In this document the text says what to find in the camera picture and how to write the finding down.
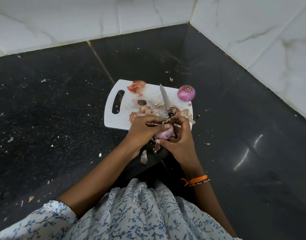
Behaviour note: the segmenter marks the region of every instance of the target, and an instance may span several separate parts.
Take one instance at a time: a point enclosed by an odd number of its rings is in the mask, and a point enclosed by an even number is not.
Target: purple onion
[[[177,96],[182,101],[191,101],[195,97],[195,89],[190,85],[183,85],[177,91]]]
[[[171,127],[169,129],[167,129],[166,131],[157,133],[154,137],[155,139],[164,139],[167,140],[172,134],[173,134],[173,126],[171,125]]]

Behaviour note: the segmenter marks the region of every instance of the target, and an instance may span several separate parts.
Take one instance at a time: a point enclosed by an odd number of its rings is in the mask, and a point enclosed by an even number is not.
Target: hand
[[[135,152],[133,154],[133,158],[136,157],[140,149],[148,143],[151,138],[159,133],[166,131],[170,128],[170,124],[164,124],[162,119],[153,115],[145,115],[135,117],[129,133],[124,139],[124,142],[128,144],[128,146]],[[161,124],[157,126],[148,126],[149,123]]]
[[[156,139],[155,142],[162,145],[173,154],[174,158],[179,162],[185,173],[191,175],[193,171],[195,171],[196,174],[201,174],[203,170],[195,152],[194,141],[188,119],[176,115],[171,117],[170,123],[173,124],[177,138],[175,139],[175,137],[170,137],[170,141]]]

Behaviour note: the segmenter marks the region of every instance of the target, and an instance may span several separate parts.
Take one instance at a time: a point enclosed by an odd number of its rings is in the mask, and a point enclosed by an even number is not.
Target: tiled wall
[[[306,117],[306,0],[198,0],[191,24]]]
[[[197,0],[0,0],[0,56],[185,23]]]

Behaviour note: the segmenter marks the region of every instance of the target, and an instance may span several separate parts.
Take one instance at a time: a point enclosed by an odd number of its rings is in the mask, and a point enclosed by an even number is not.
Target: person's left hand
[[[162,119],[153,115],[135,117],[129,133],[124,139],[124,141],[134,150],[134,157],[140,153],[140,149],[148,143],[155,134],[166,131],[171,126],[170,124],[148,126],[147,123],[161,124],[162,122]]]

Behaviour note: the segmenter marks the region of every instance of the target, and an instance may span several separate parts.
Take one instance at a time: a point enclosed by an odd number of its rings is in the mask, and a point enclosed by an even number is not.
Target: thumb
[[[151,127],[151,130],[153,131],[154,135],[163,131],[168,130],[171,127],[170,124],[163,124],[163,125],[157,125],[154,127]]]
[[[173,143],[171,141],[164,140],[164,139],[156,139],[155,142],[157,144],[160,144],[161,146],[165,147],[170,152],[172,152],[172,149],[175,146],[175,143]]]

